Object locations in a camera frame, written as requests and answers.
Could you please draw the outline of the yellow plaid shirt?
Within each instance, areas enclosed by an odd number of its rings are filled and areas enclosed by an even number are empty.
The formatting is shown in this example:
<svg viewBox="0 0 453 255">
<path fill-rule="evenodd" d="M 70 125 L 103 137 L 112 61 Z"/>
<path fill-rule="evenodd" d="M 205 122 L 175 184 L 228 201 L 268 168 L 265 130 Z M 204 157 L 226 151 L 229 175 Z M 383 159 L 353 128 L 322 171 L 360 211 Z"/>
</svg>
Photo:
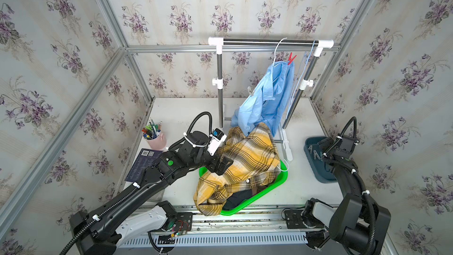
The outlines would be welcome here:
<svg viewBox="0 0 453 255">
<path fill-rule="evenodd" d="M 216 155 L 231 165 L 222 175 L 206 171 L 200 177 L 193 200 L 205 216 L 219 215 L 234 193 L 268 186 L 281 172 L 278 149 L 264 123 L 247 136 L 239 127 L 231 128 Z"/>
</svg>

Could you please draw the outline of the light blue shirt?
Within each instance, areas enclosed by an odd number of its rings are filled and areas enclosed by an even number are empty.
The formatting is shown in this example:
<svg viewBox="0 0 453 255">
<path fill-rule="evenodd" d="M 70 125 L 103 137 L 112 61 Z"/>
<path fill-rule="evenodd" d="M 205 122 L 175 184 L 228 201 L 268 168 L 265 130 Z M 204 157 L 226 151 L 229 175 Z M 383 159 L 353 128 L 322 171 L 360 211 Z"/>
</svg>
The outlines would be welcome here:
<svg viewBox="0 0 453 255">
<path fill-rule="evenodd" d="M 293 88 L 294 63 L 278 61 L 268 67 L 266 74 L 249 96 L 235 111 L 231 126 L 239 127 L 244 135 L 249 135 L 260 123 L 264 123 L 271 134 L 277 134 L 283 113 Z"/>
</svg>

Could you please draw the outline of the light blue wire hanger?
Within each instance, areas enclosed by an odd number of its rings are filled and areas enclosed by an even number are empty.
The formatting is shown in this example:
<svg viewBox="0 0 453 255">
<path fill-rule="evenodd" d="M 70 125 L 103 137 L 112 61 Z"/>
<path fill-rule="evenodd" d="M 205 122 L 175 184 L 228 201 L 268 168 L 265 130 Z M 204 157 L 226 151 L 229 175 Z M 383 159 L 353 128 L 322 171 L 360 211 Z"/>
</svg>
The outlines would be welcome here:
<svg viewBox="0 0 453 255">
<path fill-rule="evenodd" d="M 304 53 L 303 60 L 301 61 L 300 65 L 299 65 L 298 71 L 296 73 L 296 78 L 294 80 L 294 85 L 291 90 L 290 99 L 287 104 L 287 110 L 288 110 L 287 115 L 289 115 L 289 110 L 294 102 L 294 97 L 296 95 L 296 92 L 299 89 L 300 85 L 302 84 L 302 80 L 307 72 L 307 68 L 309 66 L 309 60 L 312 56 L 313 50 L 315 49 L 315 44 L 316 44 L 316 41 L 313 40 L 310 51 L 307 51 Z"/>
</svg>

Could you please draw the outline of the dark multicolour plaid shirt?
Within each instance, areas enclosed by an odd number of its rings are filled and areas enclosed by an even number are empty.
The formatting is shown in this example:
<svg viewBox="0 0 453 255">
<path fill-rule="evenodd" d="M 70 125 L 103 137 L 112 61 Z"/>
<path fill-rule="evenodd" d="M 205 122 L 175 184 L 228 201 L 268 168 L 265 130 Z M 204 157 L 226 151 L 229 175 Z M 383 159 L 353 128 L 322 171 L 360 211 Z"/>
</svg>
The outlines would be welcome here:
<svg viewBox="0 0 453 255">
<path fill-rule="evenodd" d="M 265 190 L 265 187 L 264 186 L 259 186 L 259 187 L 252 188 L 250 190 L 244 190 L 244 191 L 235 192 L 235 193 L 233 193 L 232 196 L 227 198 L 222 210 L 223 211 L 231 211 L 231 210 L 235 209 L 236 207 L 238 207 L 245 200 L 248 200 L 248 199 L 256 196 L 257 194 L 259 194 L 263 190 Z"/>
</svg>

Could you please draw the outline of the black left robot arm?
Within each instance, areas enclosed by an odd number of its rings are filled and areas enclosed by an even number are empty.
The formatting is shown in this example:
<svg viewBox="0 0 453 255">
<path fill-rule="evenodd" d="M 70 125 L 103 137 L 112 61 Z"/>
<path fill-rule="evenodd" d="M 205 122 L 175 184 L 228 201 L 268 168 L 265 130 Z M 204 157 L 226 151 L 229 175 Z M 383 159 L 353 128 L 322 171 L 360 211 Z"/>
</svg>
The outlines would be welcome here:
<svg viewBox="0 0 453 255">
<path fill-rule="evenodd" d="M 75 213 L 70 218 L 73 237 L 61 254 L 76 246 L 82 255 L 112 255 L 132 238 L 174 221 L 177 213 L 168 201 L 133 215 L 152 196 L 202 167 L 217 175 L 224 174 L 232 165 L 232 161 L 222 160 L 218 152 L 226 136 L 222 130 L 214 129 L 212 122 L 208 123 L 207 134 L 194 131 L 193 127 L 203 116 L 212 119 L 209 112 L 198 114 L 183 137 L 144 168 L 138 180 L 120 194 L 92 212 Z"/>
</svg>

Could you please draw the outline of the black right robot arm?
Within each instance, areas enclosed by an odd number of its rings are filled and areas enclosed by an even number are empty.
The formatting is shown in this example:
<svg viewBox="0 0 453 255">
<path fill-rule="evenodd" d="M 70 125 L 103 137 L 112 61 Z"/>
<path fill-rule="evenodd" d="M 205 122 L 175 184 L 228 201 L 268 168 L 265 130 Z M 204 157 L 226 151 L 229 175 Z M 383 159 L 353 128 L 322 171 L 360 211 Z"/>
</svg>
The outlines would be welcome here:
<svg viewBox="0 0 453 255">
<path fill-rule="evenodd" d="M 372 198 L 352 159 L 359 145 L 357 126 L 353 116 L 335 137 L 312 137 L 304 144 L 316 179 L 325 184 L 337 183 L 343 196 L 338 207 L 311 198 L 301 208 L 283 210 L 288 229 L 316 229 L 308 238 L 314 250 L 332 240 L 341 244 L 348 255 L 381 253 L 391 214 Z"/>
</svg>

